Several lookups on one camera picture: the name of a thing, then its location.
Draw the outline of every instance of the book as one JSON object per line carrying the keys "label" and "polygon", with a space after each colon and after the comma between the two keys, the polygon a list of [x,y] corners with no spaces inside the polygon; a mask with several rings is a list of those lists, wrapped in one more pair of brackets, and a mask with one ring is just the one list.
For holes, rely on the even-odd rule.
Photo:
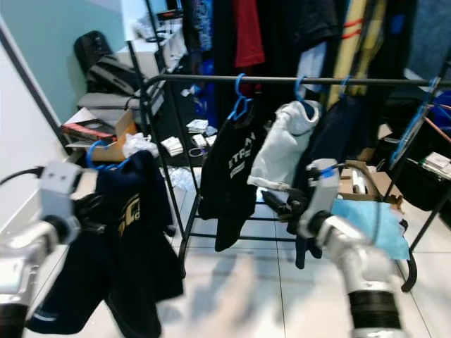
{"label": "book", "polygon": [[85,141],[93,142],[100,139],[108,143],[117,141],[114,128],[100,119],[66,123],[61,126],[61,130],[68,136]]}

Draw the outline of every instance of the white wall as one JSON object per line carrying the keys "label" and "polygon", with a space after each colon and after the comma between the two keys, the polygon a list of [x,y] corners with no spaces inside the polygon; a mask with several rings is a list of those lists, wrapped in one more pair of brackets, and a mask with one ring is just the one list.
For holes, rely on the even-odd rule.
{"label": "white wall", "polygon": [[[65,157],[53,130],[0,46],[0,178]],[[37,180],[31,175],[0,187],[0,232],[33,198],[36,188]]]}
{"label": "white wall", "polygon": [[[162,12],[168,9],[165,0],[151,0],[150,4],[154,13]],[[145,0],[121,0],[122,23],[124,28],[125,40],[136,39],[132,24],[138,18],[147,14]]]}

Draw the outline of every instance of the gold print on shirt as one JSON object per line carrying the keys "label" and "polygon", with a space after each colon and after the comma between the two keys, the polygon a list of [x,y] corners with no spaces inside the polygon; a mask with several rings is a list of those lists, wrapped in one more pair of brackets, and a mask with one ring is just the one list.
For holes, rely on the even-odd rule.
{"label": "gold print on shirt", "polygon": [[122,214],[121,224],[119,225],[119,228],[118,228],[120,236],[122,236],[126,227],[128,227],[130,224],[132,224],[136,220],[140,219],[141,213],[140,213],[140,195],[139,194],[132,196],[132,198],[128,200],[128,202],[122,209],[121,214]]}

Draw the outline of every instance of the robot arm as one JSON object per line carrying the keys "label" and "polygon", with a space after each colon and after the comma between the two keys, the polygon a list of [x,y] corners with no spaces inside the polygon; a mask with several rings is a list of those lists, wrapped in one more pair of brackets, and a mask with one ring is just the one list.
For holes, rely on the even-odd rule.
{"label": "robot arm", "polygon": [[335,164],[331,159],[312,163],[319,177],[311,203],[298,222],[297,233],[314,237],[341,271],[354,322],[353,338],[407,338],[390,283],[390,259],[359,228],[330,213],[340,184]]}
{"label": "robot arm", "polygon": [[40,180],[40,220],[2,234],[0,337],[22,337],[38,270],[58,244],[71,243],[80,231],[74,203],[70,199],[80,176],[81,168],[77,165],[50,163]]}

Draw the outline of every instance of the rack leg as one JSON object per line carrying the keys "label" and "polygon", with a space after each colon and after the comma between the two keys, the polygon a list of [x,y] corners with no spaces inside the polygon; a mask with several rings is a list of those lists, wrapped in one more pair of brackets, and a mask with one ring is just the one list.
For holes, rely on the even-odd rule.
{"label": "rack leg", "polygon": [[128,44],[128,49],[130,51],[130,57],[132,59],[133,68],[135,69],[135,75],[136,75],[138,83],[140,84],[140,89],[141,89],[140,114],[141,114],[142,129],[144,130],[144,132],[146,134],[148,134],[149,128],[147,127],[147,121],[146,121],[146,114],[147,114],[147,117],[149,118],[150,132],[152,134],[152,139],[154,140],[156,147],[158,149],[158,152],[160,154],[160,156],[159,156],[160,162],[163,167],[164,176],[168,183],[169,194],[171,196],[172,205],[174,207],[175,217],[177,218],[178,228],[180,229],[180,233],[181,233],[182,237],[185,237],[185,231],[183,229],[182,218],[180,217],[180,211],[178,210],[177,200],[175,199],[174,188],[173,188],[173,185],[171,182],[171,177],[169,176],[169,172],[168,172],[168,164],[163,155],[164,150],[163,150],[163,147],[162,147],[160,141],[158,140],[158,137],[156,136],[154,115],[152,114],[152,98],[148,96],[148,94],[144,88],[144,80],[142,79],[140,65],[136,58],[136,54],[135,54],[135,50],[133,49],[132,42],[127,41],[127,44]]}
{"label": "rack leg", "polygon": [[412,290],[412,287],[414,287],[416,283],[416,279],[418,277],[418,271],[416,268],[416,261],[414,258],[414,250],[416,248],[416,245],[420,242],[421,238],[426,233],[427,229],[431,225],[434,218],[437,216],[437,213],[442,210],[442,207],[445,205],[446,201],[451,197],[451,184],[449,184],[449,187],[447,188],[447,191],[442,195],[440,201],[437,203],[435,208],[432,210],[431,214],[429,215],[428,219],[424,223],[423,227],[421,228],[418,235],[415,237],[412,245],[409,248],[410,253],[410,261],[407,262],[407,265],[409,266],[409,275],[407,276],[406,282],[401,286],[401,290],[404,292],[409,292]]}
{"label": "rack leg", "polygon": [[[437,92],[437,88],[438,88],[438,84],[439,84],[439,83],[440,83],[440,79],[436,82],[435,86],[434,86],[434,87],[432,88],[432,90],[431,90],[431,94],[430,94],[429,99],[428,99],[428,102],[427,102],[428,104],[432,101],[432,99],[433,99],[435,93]],[[421,119],[422,119],[421,126],[422,126],[422,124],[424,123],[424,118],[426,118],[427,116],[428,116],[428,109],[426,108],[425,111],[423,111],[423,116],[421,117]],[[416,139],[418,138],[419,134],[420,134],[420,133],[419,133],[419,131],[418,131],[417,134],[413,136],[413,138],[412,138],[410,144],[407,146],[407,148],[406,148],[404,154],[403,154],[403,155],[401,156],[401,158],[399,159],[398,165],[397,165],[397,170],[396,170],[396,172],[395,172],[394,175],[393,175],[392,182],[391,182],[390,185],[388,186],[387,192],[385,193],[385,196],[383,197],[383,201],[384,201],[384,202],[387,201],[387,198],[388,198],[388,196],[390,196],[390,193],[391,193],[391,191],[392,191],[392,188],[395,186],[395,184],[396,184],[398,178],[400,178],[400,175],[401,175],[402,169],[403,169],[403,167],[404,167],[405,161],[407,160],[407,157],[410,155],[410,152],[411,152],[411,150],[412,150],[412,147],[413,147],[413,145],[414,145]]]}
{"label": "rack leg", "polygon": [[412,290],[416,283],[418,277],[418,270],[416,269],[416,261],[414,254],[409,250],[410,259],[407,261],[407,266],[409,267],[409,274],[407,276],[406,282],[401,286],[403,292],[409,292]]}
{"label": "rack leg", "polygon": [[186,269],[185,269],[186,251],[187,251],[188,241],[189,241],[190,235],[191,235],[192,224],[194,222],[194,217],[196,216],[197,207],[199,206],[199,202],[200,202],[200,195],[196,194],[196,197],[194,198],[194,203],[192,204],[190,216],[188,217],[188,221],[186,224],[185,235],[182,236],[182,243],[180,244],[180,249],[178,251],[178,259],[180,261],[180,266],[182,269],[183,277],[186,276]]}
{"label": "rack leg", "polygon": [[185,153],[186,159],[188,161],[188,165],[190,166],[191,176],[192,176],[192,180],[194,182],[194,188],[196,189],[196,193],[199,193],[199,187],[197,185],[196,175],[194,173],[194,167],[192,166],[191,158],[190,158],[190,155],[188,154],[189,148],[188,148],[186,132],[185,132],[185,128],[183,127],[182,120],[180,119],[180,110],[178,109],[177,101],[175,100],[174,89],[172,88],[172,84],[170,82],[167,82],[165,84],[165,86],[167,86],[166,88],[168,88],[168,90],[167,90],[168,98],[172,105],[171,108],[175,115],[175,121],[177,122],[178,134],[181,136],[181,142],[182,142],[183,148],[185,149],[183,152]]}

